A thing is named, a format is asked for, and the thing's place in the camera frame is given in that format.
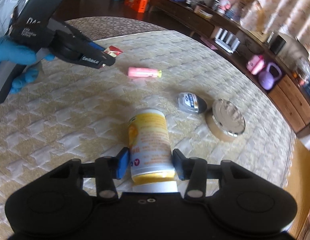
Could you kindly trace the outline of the blue gloved left hand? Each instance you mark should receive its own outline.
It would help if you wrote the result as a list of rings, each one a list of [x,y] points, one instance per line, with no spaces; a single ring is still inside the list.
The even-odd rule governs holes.
[[[16,94],[26,85],[35,82],[40,73],[40,66],[35,51],[15,43],[8,37],[0,37],[0,90],[10,72],[10,70],[4,69],[17,64],[24,65],[27,69],[11,82],[11,94]]]

